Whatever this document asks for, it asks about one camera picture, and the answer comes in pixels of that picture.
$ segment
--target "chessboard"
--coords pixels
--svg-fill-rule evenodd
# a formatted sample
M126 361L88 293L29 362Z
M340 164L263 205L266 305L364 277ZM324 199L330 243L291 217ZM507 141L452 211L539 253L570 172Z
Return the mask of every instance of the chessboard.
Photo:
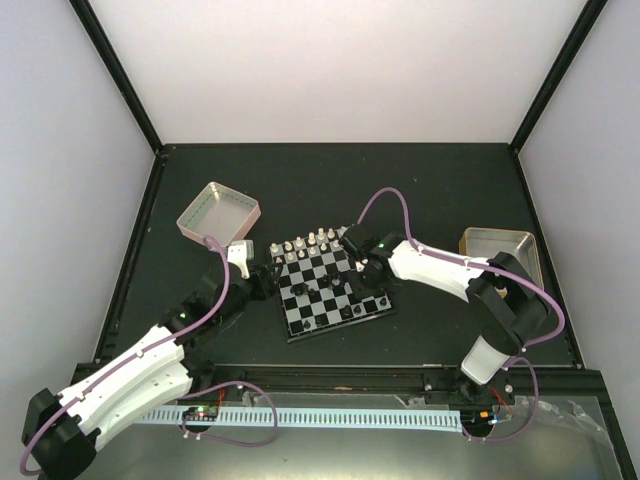
M356 264L338 242L345 230L320 228L271 245L273 261L282 264L279 296L289 342L395 311L385 292L363 300L353 294L346 273Z

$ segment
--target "black table surface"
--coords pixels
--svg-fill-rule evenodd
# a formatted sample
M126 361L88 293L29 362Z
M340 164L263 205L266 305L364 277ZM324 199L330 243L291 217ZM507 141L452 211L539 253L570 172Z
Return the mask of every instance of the black table surface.
M506 144L321 144L170 146L153 211L119 319L116 353L133 345L178 304L212 266L215 253L182 236L176 220L212 181L260 203L247 235L256 245L356 221L378 189L394 186L409 203L413 235L457 252L467 227L535 233L532 212ZM385 195L365 225L402 230L398 200ZM541 255L551 288L550 262ZM445 292L406 282L394 294L397 313L293 343L286 342L278 298L253 302L211 344L211 360L236 365L457 365L480 327L468 305ZM557 322L549 318L541 332ZM571 365L560 335L529 349L538 365Z

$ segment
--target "metal tray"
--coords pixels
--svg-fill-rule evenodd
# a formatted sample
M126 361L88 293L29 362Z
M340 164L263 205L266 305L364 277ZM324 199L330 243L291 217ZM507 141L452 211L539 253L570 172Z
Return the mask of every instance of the metal tray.
M495 257L507 252L518 259L531 279L539 287L542 283L540 257L536 239L530 232L470 227L460 239L460 253L470 257Z
M195 242L205 245L204 236L211 235L226 247L243 239L259 217L257 200L211 182L180 215L177 224L182 234Z

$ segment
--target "wire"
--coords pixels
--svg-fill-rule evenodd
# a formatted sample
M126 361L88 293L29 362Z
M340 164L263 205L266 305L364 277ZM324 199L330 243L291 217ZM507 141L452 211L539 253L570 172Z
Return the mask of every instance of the wire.
M529 371L531 372L531 379L533 380L533 410L531 410L531 415L529 416L529 420L527 423L523 425L523 427L510 435L500 438L481 438L474 437L471 435L466 428L462 427L462 434L467 437L470 441L484 442L484 443L502 443L508 442L509 440L514 440L521 436L527 429L533 425L533 421L536 419L536 415L538 413L538 400L540 399L539 391L538 391L538 377L536 376L536 371L533 369L533 365L531 362L523 357L518 357L515 359L513 363L522 362L527 365Z
M405 200L404 196L402 195L402 193L400 193L400 191L398 189L393 188L393 187L386 187L386 188L382 188L382 189L378 190L371 197L371 199L369 199L369 201L365 205L364 209L362 210L362 213L360 213L360 216L358 217L358 223L362 223L362 221L364 220L364 217L366 216L367 212L369 211L369 208L371 208L371 205L373 205L373 203L378 199L378 197L380 197L380 195L382 195L383 193L387 193L387 192L395 194L398 197L398 199L400 200L400 203L402 204L403 214L404 214L404 230L405 230L405 234L407 236L407 240L409 241L409 244L415 250L417 250L419 253L424 254L424 255L428 255L430 257L438 258L438 259L444 260L446 262L454 263L456 265L465 266L467 268L477 268L477 269L480 269L480 270L484 270L485 272L493 273L495 275L501 275L501 276L503 276L505 278L513 280L514 282L519 283L520 285L528 288L529 290L531 290L532 292L534 292L535 294L537 294L541 298L543 298L551 306L551 308L555 311L556 315L558 316L558 325L556 326L556 328L552 332L547 333L546 335L542 335L542 336L537 337L537 338L533 338L533 339L525 342L524 347L528 347L528 346L531 346L531 345L535 345L537 343L541 343L541 342L545 342L547 340L550 340L550 339L556 337L557 335L559 335L560 332L562 332L562 330L564 330L564 327L565 327L565 324L566 324L566 318L565 318L564 312L562 311L562 308L560 308L560 305L558 304L558 302L556 302L555 299L551 295L549 295L547 292L545 292L542 288L540 288L535 283L530 282L529 280L527 280L525 278L522 278L522 277L520 277L518 275L515 275L515 274L513 274L511 272L508 272L506 270L502 270L500 268L492 267L491 265L487 265L485 263L468 261L468 259L464 259L464 258L461 258L459 256L454 256L453 254L447 254L446 252L443 252L441 250L437 250L436 251L436 250L431 249L429 247L426 247L424 245L418 244L418 242L416 242L416 240L411 235L411 225L410 225L410 221L409 221L409 207L407 205L407 201ZM507 360L507 362L504 364L504 368L508 368L511 365L513 365L515 363L515 361L514 361L515 358L517 358L517 357L511 357L509 360Z
M505 407L507 407L507 410L513 413L513 409L511 408L511 405L507 404L507 402L504 401L500 393L498 393L498 391L495 388L491 387L491 393L493 393L493 396L498 399L498 402L500 402L500 405L504 405Z
M222 400L224 400L224 396L226 395L226 390L224 388L220 389L219 391L219 395L218 395L218 403L216 404L216 407L220 408L222 406Z
M205 235L204 242L205 242L206 247L209 250L215 251L216 253L218 253L220 255L220 258L222 259L222 267L224 269L224 284L223 284L223 287L222 287L222 293L220 294L220 298L218 298L218 301L213 306L213 308L211 310L209 310L209 312L207 314L205 314L200 320L198 320L197 322L193 323L192 325L190 325L190 326L188 326L186 328L183 328L182 330L179 330L178 332L176 332L176 333L174 333L172 335L168 335L165 338L162 338L162 339L160 339L160 340L158 340L158 341L156 341L154 343L151 343L150 345L147 345L146 347L144 347L142 349L142 353L143 354L147 353L149 350L152 350L152 349L154 349L154 348L156 348L156 347L158 347L158 346L160 346L160 345L162 345L162 344L164 344L166 342L169 342L171 340L175 340L176 338L179 338L182 335L186 335L187 333L192 332L196 328L200 327L202 324L204 324L207 320L209 320L211 317L213 317L216 314L216 312L218 311L218 309L222 305L222 302L224 302L224 300L225 300L225 298L227 296L227 292L229 291L229 279L230 279L229 262L227 261L227 258L225 256L224 248L222 248L220 243L218 243L218 241L215 238L213 238L210 235ZM136 358L138 358L137 353L133 353L130 356L126 357L124 360L122 360L120 363L118 363L118 364L114 365L113 367L111 367L105 373L100 375L96 380L94 380L89 386L87 386L87 388L85 388L82 391L82 394L81 394L80 397L75 397L75 398L71 399L69 401L69 403L67 403L62 408L60 408L58 411L56 411L46 422L44 422L42 427L40 427L40 429L33 435L31 440L27 444L27 447L25 448L24 452L22 453L22 457L20 458L20 473L22 473L22 475L27 476L27 477L33 477L33 476L40 475L40 474L43 473L42 469L29 470L29 468L27 467L27 461L28 461L29 457L31 456L31 452L33 451L34 447L40 441L40 439L45 434L45 432L60 417L62 417L62 415L64 415L75 404L77 404L79 401L81 401L81 398L84 399L84 396L86 396L89 393L91 393L91 391L94 388L96 388L98 385L100 385L102 382L104 382L107 378L109 378L115 372L120 370L122 367L124 367L125 365L128 365L129 363L134 361Z
M218 385L214 385L213 387L207 388L207 389L202 390L200 392L190 393L188 395L185 395L184 397L181 397L180 400L187 400L189 398L196 398L196 397L199 397L201 395L206 395L207 393L215 392L216 390L221 390L223 388L237 386L237 385L241 385L243 387L247 387L247 388L250 388L252 390L255 390L256 392L258 392L260 395L262 395L265 398L265 400L269 404L269 407L271 407L271 412L273 413L273 429L272 429L271 435L269 435L266 439L261 440L259 442L241 442L239 440L233 440L231 438L220 437L218 435L210 435L210 434L207 434L207 433L193 433L193 432L190 432L189 430L187 430L187 421L190 420L192 417L187 417L182 421L182 431L185 433L185 435L186 436L190 435L192 437L197 437L197 438L205 438L207 440L215 440L217 442L228 443L230 445L236 445L238 447L262 447L264 445L268 445L271 442L273 442L276 439L276 437L278 436L278 412L276 411L276 406L273 404L273 401L271 400L271 398L269 398L269 395L267 395L264 392L264 390L262 390L257 385L254 385L254 384L249 383L249 382L242 382L240 380L232 381L232 382L225 382L225 383L220 383Z

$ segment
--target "white wall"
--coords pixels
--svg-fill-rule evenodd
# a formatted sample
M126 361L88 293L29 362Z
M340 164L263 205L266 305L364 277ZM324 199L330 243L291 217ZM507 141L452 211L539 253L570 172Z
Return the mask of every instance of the white wall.
M509 142L585 0L92 0L165 142Z
M640 2L609 2L522 152L585 361L640 469Z
M152 153L69 2L0 6L0 478L96 345Z

